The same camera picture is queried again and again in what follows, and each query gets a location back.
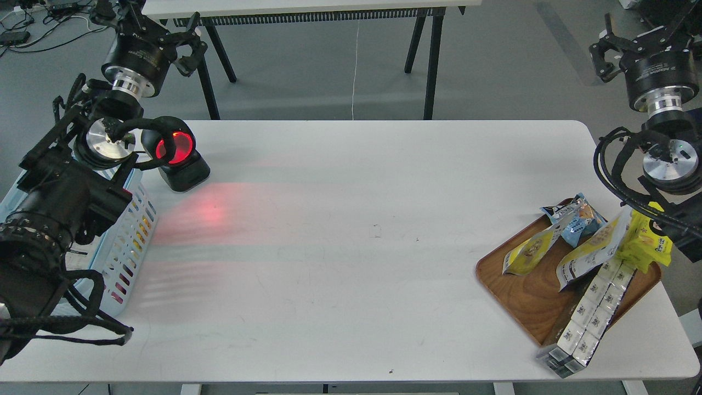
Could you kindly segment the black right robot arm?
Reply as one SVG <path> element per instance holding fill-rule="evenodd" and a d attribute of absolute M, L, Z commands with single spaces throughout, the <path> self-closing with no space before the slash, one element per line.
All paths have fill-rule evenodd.
<path fill-rule="evenodd" d="M 700 120 L 683 105 L 699 93 L 692 51 L 699 32 L 700 2 L 685 1 L 670 22 L 630 39 L 613 33 L 607 15 L 589 48 L 597 77 L 623 74 L 630 108 L 648 116 L 639 132 L 618 127 L 600 139 L 595 173 L 692 262 L 701 255 Z"/>

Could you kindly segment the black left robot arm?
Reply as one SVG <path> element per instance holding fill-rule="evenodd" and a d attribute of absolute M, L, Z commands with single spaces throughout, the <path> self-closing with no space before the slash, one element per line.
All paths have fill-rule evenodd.
<path fill-rule="evenodd" d="M 133 328 L 101 308 L 107 280 L 97 270 L 69 270 L 74 244 L 87 245 L 115 225 L 133 202 L 134 170 L 160 170 L 169 188 L 186 191 L 208 178 L 186 123 L 148 119 L 140 100 L 155 97 L 168 69 L 191 76 L 207 44 L 196 32 L 169 32 L 143 15 L 143 1 L 97 1 L 90 13 L 116 32 L 103 80 L 78 75 L 58 97 L 55 125 L 23 158 L 17 188 L 25 197 L 2 222 L 2 361 L 33 339 L 124 345 Z"/>

